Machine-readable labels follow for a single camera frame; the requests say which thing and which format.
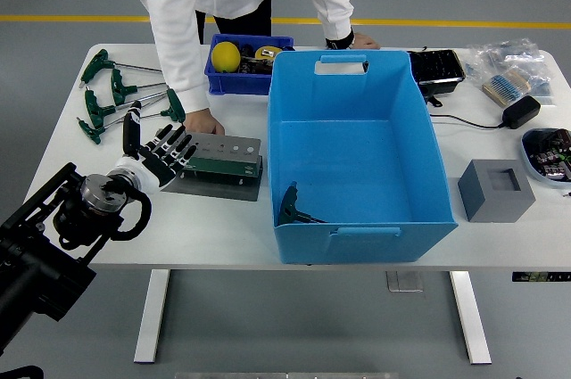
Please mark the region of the person's left hand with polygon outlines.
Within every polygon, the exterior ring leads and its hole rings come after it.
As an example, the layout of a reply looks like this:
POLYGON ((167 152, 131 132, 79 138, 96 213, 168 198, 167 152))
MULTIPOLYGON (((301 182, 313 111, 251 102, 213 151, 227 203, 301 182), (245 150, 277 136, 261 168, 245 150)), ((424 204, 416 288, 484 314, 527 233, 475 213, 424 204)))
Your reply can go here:
POLYGON ((352 49, 379 50, 380 48, 380 44, 372 37, 359 32, 354 33, 352 49))

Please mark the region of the person's right hand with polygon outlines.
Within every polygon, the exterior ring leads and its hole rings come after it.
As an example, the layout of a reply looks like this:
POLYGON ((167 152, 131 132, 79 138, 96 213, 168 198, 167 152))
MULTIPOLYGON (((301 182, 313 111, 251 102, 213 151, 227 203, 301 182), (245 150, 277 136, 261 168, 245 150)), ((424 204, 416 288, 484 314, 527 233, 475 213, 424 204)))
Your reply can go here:
POLYGON ((212 116, 209 108, 187 113, 184 126, 189 132, 225 135, 224 127, 212 116))

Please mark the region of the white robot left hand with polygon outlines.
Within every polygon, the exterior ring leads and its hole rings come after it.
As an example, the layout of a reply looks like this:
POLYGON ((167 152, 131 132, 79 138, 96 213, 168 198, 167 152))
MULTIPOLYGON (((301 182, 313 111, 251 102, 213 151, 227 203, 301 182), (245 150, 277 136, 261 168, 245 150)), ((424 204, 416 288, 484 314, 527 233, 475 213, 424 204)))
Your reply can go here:
POLYGON ((141 143, 142 104, 134 101, 123 120, 123 155, 107 177, 118 179, 144 194, 167 187, 196 151, 193 136, 183 125, 161 128, 146 144, 141 143))

